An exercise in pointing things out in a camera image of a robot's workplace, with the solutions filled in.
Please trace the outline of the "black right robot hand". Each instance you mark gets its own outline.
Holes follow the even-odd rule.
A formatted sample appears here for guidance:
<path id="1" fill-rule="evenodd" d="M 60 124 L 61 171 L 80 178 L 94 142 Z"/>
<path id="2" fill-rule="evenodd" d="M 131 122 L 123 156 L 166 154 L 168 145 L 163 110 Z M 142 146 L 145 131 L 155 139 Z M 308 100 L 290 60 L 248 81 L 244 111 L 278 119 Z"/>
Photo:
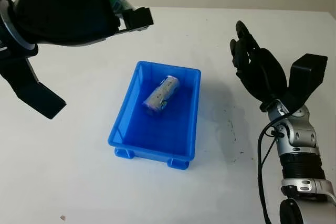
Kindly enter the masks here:
<path id="1" fill-rule="evenodd" d="M 237 40 L 230 41 L 236 76 L 262 103 L 280 98 L 287 89 L 284 70 L 272 53 L 261 48 L 242 21 L 236 23 Z"/>

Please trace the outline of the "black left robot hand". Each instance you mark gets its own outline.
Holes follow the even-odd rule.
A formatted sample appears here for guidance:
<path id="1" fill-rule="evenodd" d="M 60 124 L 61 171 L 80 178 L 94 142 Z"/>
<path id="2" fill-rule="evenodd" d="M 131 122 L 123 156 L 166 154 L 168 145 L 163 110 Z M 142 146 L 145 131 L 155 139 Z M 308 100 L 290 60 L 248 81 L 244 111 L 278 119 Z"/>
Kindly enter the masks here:
<path id="1" fill-rule="evenodd" d="M 79 46 L 153 25 L 149 8 L 117 13 L 111 0 L 15 0 L 10 14 L 33 44 Z"/>

